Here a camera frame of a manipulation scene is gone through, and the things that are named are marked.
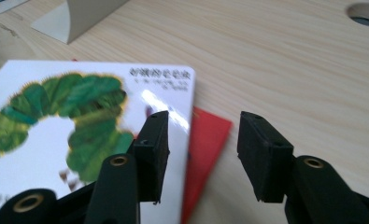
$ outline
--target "red book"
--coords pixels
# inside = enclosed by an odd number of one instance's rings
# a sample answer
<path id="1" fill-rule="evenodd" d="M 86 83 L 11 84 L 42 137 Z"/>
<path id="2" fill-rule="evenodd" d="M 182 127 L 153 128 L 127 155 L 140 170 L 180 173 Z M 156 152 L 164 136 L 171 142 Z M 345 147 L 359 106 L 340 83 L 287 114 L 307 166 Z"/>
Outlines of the red book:
<path id="1" fill-rule="evenodd" d="M 187 223 L 226 142 L 232 123 L 194 107 L 181 223 Z"/>

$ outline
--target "wood grain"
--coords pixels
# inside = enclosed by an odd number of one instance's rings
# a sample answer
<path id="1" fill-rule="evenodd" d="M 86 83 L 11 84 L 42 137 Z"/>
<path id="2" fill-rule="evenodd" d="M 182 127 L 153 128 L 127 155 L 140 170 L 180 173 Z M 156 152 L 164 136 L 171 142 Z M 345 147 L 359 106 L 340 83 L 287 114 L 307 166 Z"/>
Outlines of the wood grain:
<path id="1" fill-rule="evenodd" d="M 0 15 L 0 67 L 9 59 L 187 64 L 197 73 L 195 105 L 234 122 L 191 223 L 287 222 L 283 204 L 257 203 L 237 158 L 242 110 L 369 197 L 369 27 L 347 15 L 357 1 L 131 0 L 70 45 L 30 27 L 60 3 L 33 0 Z"/>

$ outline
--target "caterpillar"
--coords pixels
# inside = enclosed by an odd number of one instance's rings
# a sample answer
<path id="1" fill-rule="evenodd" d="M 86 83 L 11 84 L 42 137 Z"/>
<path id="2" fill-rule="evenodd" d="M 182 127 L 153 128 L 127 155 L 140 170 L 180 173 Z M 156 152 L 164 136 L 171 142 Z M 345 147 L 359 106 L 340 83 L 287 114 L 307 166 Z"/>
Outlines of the caterpillar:
<path id="1" fill-rule="evenodd" d="M 70 118 L 66 163 L 79 180 L 97 179 L 103 159 L 125 153 L 134 135 L 117 128 L 127 100 L 114 76 L 72 72 L 26 84 L 0 109 L 0 156 L 22 145 L 28 130 L 49 116 Z"/>

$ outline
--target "white book cover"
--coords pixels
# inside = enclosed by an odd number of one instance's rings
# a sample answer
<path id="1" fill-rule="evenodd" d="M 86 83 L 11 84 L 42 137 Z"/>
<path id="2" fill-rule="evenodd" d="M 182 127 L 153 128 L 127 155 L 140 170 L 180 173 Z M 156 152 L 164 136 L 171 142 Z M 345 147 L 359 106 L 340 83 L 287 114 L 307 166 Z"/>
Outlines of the white book cover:
<path id="1" fill-rule="evenodd" d="M 179 223 L 194 85 L 184 65 L 8 61 L 0 69 L 0 207 L 27 189 L 59 199 L 93 182 L 101 158 L 126 152 L 147 116 L 168 110 L 161 203 L 141 203 L 140 213 L 145 224 Z M 100 126 L 105 117 L 113 129 Z"/>

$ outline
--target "wooden table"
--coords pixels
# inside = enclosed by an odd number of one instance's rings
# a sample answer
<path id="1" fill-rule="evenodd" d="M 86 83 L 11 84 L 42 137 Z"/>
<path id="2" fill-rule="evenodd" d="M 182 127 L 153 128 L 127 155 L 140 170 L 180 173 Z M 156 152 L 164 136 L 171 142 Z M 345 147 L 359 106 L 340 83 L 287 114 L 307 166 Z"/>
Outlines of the wooden table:
<path id="1" fill-rule="evenodd" d="M 190 223 L 287 222 L 283 204 L 257 203 L 237 158 L 242 110 L 369 197 L 369 27 L 347 15 L 356 0 L 131 0 L 69 45 L 30 27 L 61 3 L 31 0 L 0 14 L 0 67 L 187 64 L 197 73 L 195 105 L 234 122 Z"/>

